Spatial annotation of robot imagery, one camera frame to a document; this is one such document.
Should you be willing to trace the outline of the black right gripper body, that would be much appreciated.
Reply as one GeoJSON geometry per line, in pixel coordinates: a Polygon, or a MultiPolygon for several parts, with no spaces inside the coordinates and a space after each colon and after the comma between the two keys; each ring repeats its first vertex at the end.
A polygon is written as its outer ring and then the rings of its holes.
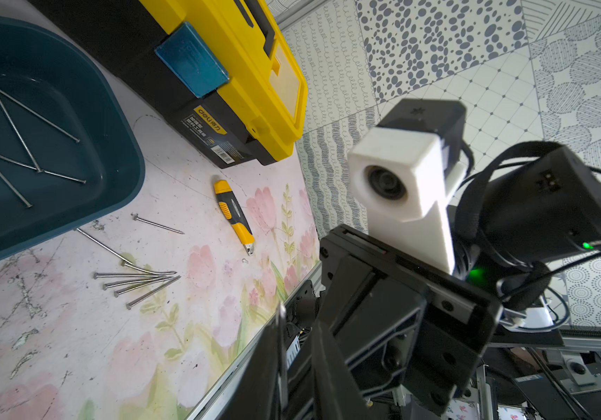
{"type": "Polygon", "coordinates": [[[468,386],[500,301],[347,225],[321,240],[320,259],[327,289],[312,321],[333,334],[360,396],[404,387],[442,414],[468,386]]]}

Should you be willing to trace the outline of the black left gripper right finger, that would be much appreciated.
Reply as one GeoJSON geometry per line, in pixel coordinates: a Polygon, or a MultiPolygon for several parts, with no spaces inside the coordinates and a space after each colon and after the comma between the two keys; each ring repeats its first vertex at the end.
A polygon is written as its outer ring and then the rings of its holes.
{"type": "Polygon", "coordinates": [[[321,322],[310,334],[315,419],[370,419],[335,337],[321,322]]]}

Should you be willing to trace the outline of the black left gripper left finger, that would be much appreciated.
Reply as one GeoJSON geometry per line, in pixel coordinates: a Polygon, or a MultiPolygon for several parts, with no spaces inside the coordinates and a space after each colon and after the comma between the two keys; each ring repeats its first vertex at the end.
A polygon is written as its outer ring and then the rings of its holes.
{"type": "Polygon", "coordinates": [[[258,341],[243,379],[219,419],[281,419],[277,332],[274,317],[258,341]]]}

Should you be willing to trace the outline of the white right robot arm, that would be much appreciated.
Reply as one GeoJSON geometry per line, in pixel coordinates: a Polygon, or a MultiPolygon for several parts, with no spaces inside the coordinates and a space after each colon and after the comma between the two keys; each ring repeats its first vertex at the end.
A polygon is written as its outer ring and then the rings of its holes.
{"type": "Polygon", "coordinates": [[[475,175],[451,213],[456,275],[340,225],[321,240],[328,290],[289,371],[288,419],[363,419],[398,387],[442,413],[505,310],[549,285],[550,262],[601,256],[601,183],[566,146],[519,143],[475,175]]]}

